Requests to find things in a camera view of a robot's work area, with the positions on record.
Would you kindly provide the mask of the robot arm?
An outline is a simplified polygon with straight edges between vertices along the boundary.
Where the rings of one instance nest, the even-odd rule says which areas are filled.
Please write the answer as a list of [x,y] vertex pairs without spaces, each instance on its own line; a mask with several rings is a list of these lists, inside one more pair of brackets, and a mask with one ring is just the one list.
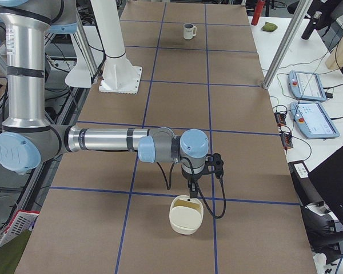
[[75,1],[0,1],[6,28],[9,114],[0,134],[0,164],[25,173],[55,156],[80,150],[137,152],[142,162],[181,164],[191,198],[208,173],[206,134],[191,129],[181,136],[168,128],[78,128],[45,118],[45,33],[74,34]]

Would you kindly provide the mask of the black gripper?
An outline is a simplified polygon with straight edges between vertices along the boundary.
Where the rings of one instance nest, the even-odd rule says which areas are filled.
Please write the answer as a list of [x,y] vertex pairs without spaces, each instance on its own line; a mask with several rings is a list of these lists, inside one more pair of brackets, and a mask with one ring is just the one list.
[[198,196],[198,187],[196,186],[196,183],[203,176],[203,173],[190,174],[182,169],[182,175],[188,181],[189,197],[196,198]]

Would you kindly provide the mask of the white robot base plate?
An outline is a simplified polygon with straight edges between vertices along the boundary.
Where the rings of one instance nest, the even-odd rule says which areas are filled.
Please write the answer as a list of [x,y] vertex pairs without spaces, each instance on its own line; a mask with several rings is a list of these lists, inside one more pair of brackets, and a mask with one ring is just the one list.
[[131,66],[125,69],[111,65],[105,67],[99,85],[100,92],[136,94],[141,81],[142,67]]

